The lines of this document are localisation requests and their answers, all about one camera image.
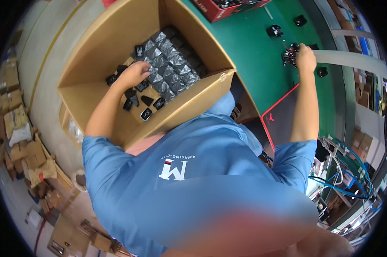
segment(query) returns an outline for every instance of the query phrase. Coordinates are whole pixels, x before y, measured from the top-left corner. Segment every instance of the black mouse pad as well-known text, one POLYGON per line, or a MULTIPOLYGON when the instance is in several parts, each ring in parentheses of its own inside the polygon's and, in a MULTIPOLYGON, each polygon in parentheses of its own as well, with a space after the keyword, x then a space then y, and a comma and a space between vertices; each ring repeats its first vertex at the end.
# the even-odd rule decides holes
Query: black mouse pad
POLYGON ((289 143, 291 138, 298 86, 299 83, 261 116, 263 128, 274 151, 276 145, 289 143))

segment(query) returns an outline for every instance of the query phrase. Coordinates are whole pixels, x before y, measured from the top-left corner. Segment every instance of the green workbench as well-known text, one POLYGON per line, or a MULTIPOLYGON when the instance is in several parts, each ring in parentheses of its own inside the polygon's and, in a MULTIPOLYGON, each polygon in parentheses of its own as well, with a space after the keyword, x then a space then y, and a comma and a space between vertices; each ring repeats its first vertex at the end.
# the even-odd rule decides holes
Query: green workbench
MULTIPOLYGON (((237 13, 231 17, 210 23, 191 2, 182 0, 205 24, 235 63, 260 114, 265 112, 298 82, 297 70, 290 64, 282 65, 281 53, 293 42, 318 44, 321 41, 298 1, 273 0, 267 8, 273 16, 268 16, 264 8, 237 13), (303 27, 297 27, 293 18, 303 14, 308 20, 303 27), (270 25, 280 25, 284 36, 271 38, 266 33, 270 25)), ((320 136, 335 134, 335 100, 332 89, 332 74, 324 78, 316 76, 316 86, 320 109, 320 136)))

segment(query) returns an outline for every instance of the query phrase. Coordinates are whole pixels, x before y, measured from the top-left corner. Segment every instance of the yellow floor line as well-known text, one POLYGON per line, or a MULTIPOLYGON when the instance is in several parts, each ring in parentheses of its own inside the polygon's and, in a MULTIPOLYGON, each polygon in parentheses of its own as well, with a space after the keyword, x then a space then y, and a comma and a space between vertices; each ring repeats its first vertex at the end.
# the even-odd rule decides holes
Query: yellow floor line
POLYGON ((72 19, 72 17, 75 15, 75 13, 81 8, 81 6, 84 5, 84 3, 87 0, 82 0, 81 3, 72 11, 72 13, 69 15, 69 17, 66 19, 66 21, 62 24, 61 28, 59 29, 58 33, 55 35, 54 39, 52 40, 51 44, 49 45, 48 51, 45 54, 45 57, 43 58, 41 67, 39 68, 38 75, 36 76, 35 84, 33 85, 32 94, 31 94, 31 100, 29 101, 29 113, 31 113, 32 103, 33 103, 33 96, 35 95, 36 86, 38 85, 39 77, 42 73, 43 66, 45 65, 46 59, 48 58, 49 53, 51 52, 52 47, 54 46, 55 42, 57 41, 59 35, 62 33, 63 29, 66 27, 68 22, 72 19))
POLYGON ((41 14, 43 13, 43 11, 44 11, 45 8, 47 7, 48 3, 49 3, 49 2, 47 2, 47 3, 44 5, 44 7, 42 8, 42 11, 39 13, 38 17, 36 18, 35 23, 33 24, 32 28, 31 28, 31 31, 29 32, 28 37, 26 38, 24 47, 22 48, 22 52, 21 52, 21 55, 20 55, 21 58, 22 58, 22 55, 24 54, 24 50, 25 50, 25 47, 26 47, 26 43, 28 42, 29 37, 31 36, 32 30, 33 30, 33 28, 35 28, 35 25, 36 25, 36 23, 37 23, 39 17, 41 16, 41 14))

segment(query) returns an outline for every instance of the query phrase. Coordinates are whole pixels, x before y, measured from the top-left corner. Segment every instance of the hand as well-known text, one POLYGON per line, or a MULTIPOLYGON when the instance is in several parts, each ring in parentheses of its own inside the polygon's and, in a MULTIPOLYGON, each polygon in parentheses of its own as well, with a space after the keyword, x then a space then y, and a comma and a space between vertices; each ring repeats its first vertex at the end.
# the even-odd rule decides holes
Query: hand
POLYGON ((122 72, 122 74, 112 86, 125 92, 129 88, 132 88, 141 83, 151 74, 148 71, 150 66, 151 65, 149 63, 144 61, 138 61, 131 64, 122 72))
POLYGON ((317 60, 312 49, 309 46, 300 43, 299 52, 296 55, 296 66, 298 67, 299 73, 313 73, 317 65, 316 62, 317 60))

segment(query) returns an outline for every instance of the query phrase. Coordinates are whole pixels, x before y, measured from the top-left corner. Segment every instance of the blue t-shirt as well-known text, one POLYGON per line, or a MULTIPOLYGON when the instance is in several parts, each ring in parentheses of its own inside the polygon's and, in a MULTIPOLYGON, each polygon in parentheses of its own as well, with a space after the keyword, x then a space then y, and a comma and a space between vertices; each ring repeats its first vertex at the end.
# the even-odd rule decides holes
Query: blue t-shirt
POLYGON ((204 113, 176 127, 138 156, 106 137, 82 144, 88 193, 100 223, 132 254, 159 257, 167 248, 140 234, 132 206, 166 184, 209 175, 245 175, 282 182, 305 193, 316 141, 275 147, 270 169, 248 147, 229 116, 204 113))

